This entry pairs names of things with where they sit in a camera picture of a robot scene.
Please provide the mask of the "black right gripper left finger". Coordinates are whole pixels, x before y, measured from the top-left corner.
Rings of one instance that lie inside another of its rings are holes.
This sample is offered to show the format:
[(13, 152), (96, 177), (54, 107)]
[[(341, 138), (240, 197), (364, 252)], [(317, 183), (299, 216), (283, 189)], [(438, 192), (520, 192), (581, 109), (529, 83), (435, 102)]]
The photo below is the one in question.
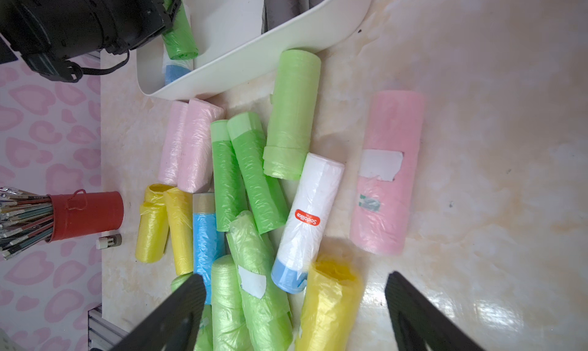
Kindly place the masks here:
[(193, 350), (198, 338), (206, 291), (193, 274), (114, 350)]

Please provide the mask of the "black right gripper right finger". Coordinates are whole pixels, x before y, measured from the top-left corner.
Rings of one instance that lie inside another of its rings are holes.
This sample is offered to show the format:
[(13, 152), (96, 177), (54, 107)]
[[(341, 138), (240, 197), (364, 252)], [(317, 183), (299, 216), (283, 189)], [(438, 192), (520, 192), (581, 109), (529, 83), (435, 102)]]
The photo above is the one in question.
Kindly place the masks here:
[(400, 272), (389, 274), (384, 293), (399, 350), (483, 351)]

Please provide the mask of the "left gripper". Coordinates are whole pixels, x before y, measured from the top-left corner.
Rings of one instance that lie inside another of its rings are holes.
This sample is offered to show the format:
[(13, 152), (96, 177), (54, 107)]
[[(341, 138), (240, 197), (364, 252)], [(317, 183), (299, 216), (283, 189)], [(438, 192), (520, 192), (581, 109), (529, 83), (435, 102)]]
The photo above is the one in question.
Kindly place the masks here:
[(173, 28), (182, 0), (1, 0), (1, 62), (24, 60), (50, 81), (78, 82), (108, 69), (73, 59), (105, 50), (129, 56)]

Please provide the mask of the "bright green roll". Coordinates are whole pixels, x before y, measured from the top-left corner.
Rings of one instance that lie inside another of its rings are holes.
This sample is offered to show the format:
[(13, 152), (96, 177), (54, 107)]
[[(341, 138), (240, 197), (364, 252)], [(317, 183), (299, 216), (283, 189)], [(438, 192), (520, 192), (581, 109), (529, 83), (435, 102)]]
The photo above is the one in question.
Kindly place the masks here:
[(162, 34), (166, 51), (171, 60), (193, 60), (199, 50), (194, 41), (183, 0), (179, 4), (173, 28)]

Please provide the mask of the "pink roll with white label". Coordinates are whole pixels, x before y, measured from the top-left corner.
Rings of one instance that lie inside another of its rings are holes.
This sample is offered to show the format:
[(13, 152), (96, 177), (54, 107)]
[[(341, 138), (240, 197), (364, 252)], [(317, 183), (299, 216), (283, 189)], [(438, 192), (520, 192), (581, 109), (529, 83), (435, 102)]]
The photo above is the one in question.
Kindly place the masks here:
[(372, 101), (350, 228), (350, 239), (365, 251), (398, 255), (404, 249), (424, 111), (416, 92), (379, 92)]

